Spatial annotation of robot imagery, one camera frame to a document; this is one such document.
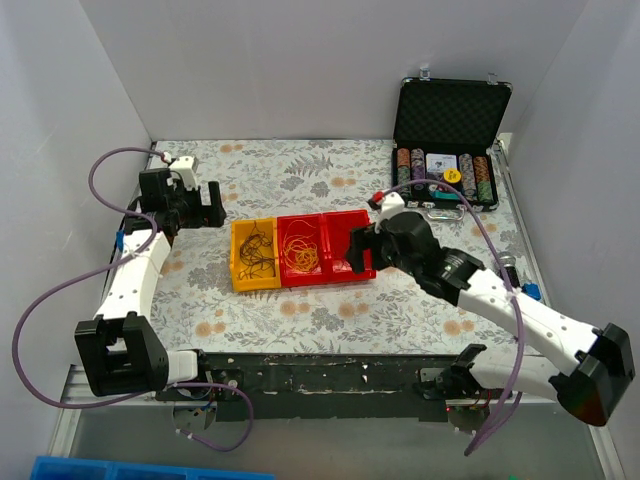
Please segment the red double plastic bin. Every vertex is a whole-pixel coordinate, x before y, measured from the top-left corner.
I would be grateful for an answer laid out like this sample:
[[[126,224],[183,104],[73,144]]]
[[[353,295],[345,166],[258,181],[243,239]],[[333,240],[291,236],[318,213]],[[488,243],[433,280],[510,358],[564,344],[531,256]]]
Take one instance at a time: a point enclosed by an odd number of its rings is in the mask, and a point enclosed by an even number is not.
[[[368,224],[364,210],[278,217],[281,285],[293,288],[374,279],[370,254],[364,256],[362,274],[354,273],[345,259],[351,231]]]

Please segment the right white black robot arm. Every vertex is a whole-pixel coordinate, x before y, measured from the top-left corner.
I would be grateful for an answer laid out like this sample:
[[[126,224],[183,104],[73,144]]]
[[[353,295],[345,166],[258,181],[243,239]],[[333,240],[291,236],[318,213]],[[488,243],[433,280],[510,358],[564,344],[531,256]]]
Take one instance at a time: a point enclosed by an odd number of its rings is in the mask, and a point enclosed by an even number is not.
[[[603,426],[635,377],[631,341],[621,327],[574,320],[521,292],[511,292],[475,257],[443,247],[427,221],[405,211],[350,233],[346,259],[364,269],[397,268],[428,295],[479,315],[525,341],[543,356],[523,364],[515,389],[555,399],[572,416]]]

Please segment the yellow plastic bin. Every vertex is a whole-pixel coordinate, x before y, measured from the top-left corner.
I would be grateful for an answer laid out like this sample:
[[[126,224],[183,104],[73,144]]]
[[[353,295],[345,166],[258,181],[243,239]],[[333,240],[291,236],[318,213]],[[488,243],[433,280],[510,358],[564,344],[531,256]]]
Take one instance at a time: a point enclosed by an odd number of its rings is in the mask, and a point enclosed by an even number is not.
[[[281,287],[275,217],[236,220],[231,223],[229,268],[235,292]]]

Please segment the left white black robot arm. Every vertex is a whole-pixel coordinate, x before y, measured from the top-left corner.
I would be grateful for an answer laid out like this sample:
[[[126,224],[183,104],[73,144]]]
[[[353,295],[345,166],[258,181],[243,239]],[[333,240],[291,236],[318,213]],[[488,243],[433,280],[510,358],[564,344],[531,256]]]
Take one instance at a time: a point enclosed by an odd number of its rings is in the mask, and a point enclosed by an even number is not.
[[[213,386],[194,350],[168,351],[153,330],[151,307],[165,260],[182,229],[220,228],[226,219],[219,185],[208,184],[204,204],[193,158],[139,175],[138,212],[127,215],[119,266],[106,298],[90,321],[78,323],[75,342],[94,395],[159,391],[178,383],[193,400]]]

